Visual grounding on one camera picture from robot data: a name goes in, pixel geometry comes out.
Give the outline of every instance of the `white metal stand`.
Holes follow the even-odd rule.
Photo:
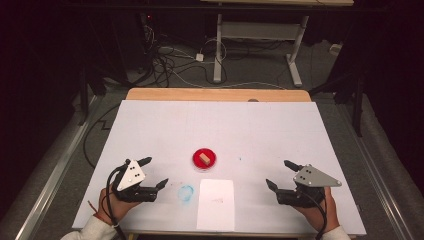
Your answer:
[[[294,40],[293,51],[287,54],[287,64],[296,87],[302,86],[299,71],[296,67],[296,56],[302,43],[306,24],[309,16],[302,18],[301,24],[274,24],[274,23],[249,23],[249,22],[223,22],[222,14],[218,14],[216,32],[216,57],[213,81],[221,82],[222,38],[246,38],[246,39],[271,39],[271,40]]]

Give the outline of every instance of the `person's hand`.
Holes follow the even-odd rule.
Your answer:
[[[327,201],[327,227],[324,229],[323,233],[329,232],[338,226],[339,220],[337,218],[337,211],[336,211],[336,202],[334,201],[333,196],[331,195],[331,189],[329,187],[325,187],[325,199]],[[325,203],[324,200],[320,203],[322,209],[325,211]],[[301,207],[293,207],[300,213],[302,213],[306,220],[308,220],[309,224],[315,230],[320,231],[321,228],[324,225],[324,219],[322,217],[321,212],[317,207],[313,208],[301,208]]]
[[[109,187],[109,193],[110,193],[110,205],[112,207],[113,216],[116,218],[116,221],[121,221],[122,218],[127,215],[128,211],[131,210],[133,207],[139,205],[141,202],[132,202],[127,203],[123,201],[119,201],[115,194],[112,192],[112,185]],[[97,210],[97,216],[100,217],[104,222],[106,222],[109,225],[112,224],[112,220],[109,218],[109,210],[107,207],[107,200],[106,200],[106,188],[103,188],[100,192],[99,196],[99,209]]]

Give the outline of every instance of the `small orange object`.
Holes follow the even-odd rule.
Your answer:
[[[208,166],[208,165],[211,163],[211,160],[208,158],[208,156],[206,156],[206,154],[201,153],[201,154],[199,155],[199,157],[200,157],[200,159],[202,160],[202,162],[203,162],[204,164],[206,164],[206,166]]]

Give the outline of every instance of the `white table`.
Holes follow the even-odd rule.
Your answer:
[[[325,5],[352,6],[353,0],[202,0],[206,2],[244,3],[244,4],[279,4],[279,5]],[[276,23],[252,23],[252,22],[229,22],[222,21],[222,14],[218,14],[216,34],[216,57],[213,81],[221,82],[222,69],[222,38],[243,39],[270,39],[270,40],[294,40],[291,54],[286,55],[293,83],[296,87],[302,86],[302,80],[296,67],[296,57],[302,43],[303,34],[306,30],[309,16],[303,16],[300,24],[276,24]]]
[[[265,182],[268,178],[280,188],[294,189],[292,177],[295,173],[283,164],[288,159],[297,164],[312,164],[340,180],[343,186],[332,191],[338,204],[339,220],[348,234],[365,234],[315,103],[307,102],[307,99],[304,102],[210,100],[213,94],[231,96],[229,93],[240,93],[243,98],[246,93],[255,91],[266,97],[284,96],[287,93],[290,98],[293,93],[296,95],[303,91],[141,89],[141,92],[143,90],[146,94],[140,96],[164,98],[166,101],[126,100],[122,103],[73,228],[82,228],[93,214],[86,204],[87,200],[97,202],[99,190],[105,187],[106,179],[114,168],[122,165],[127,158],[150,156],[152,162],[143,167],[147,177],[142,186],[154,186],[165,178],[169,178],[169,182],[154,203],[142,203],[126,216],[120,223],[124,231],[220,236],[313,236],[316,232],[305,218],[290,206],[279,205]],[[194,93],[197,101],[186,101],[189,95],[181,95],[186,96],[182,98],[175,96],[179,101],[169,101],[167,98],[172,98],[169,95],[172,92],[176,95]],[[137,99],[130,95],[127,99]],[[217,154],[216,165],[207,172],[196,170],[191,162],[192,154],[202,147],[213,149]],[[234,231],[196,228],[202,179],[233,181]],[[193,189],[188,201],[179,197],[181,189],[187,186]]]

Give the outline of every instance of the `white sleeve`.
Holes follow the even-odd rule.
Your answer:
[[[112,239],[116,234],[113,227],[91,216],[81,231],[70,232],[61,240],[106,240]]]
[[[342,226],[338,226],[324,233],[324,235],[322,235],[322,240],[350,240],[350,237],[346,234]]]

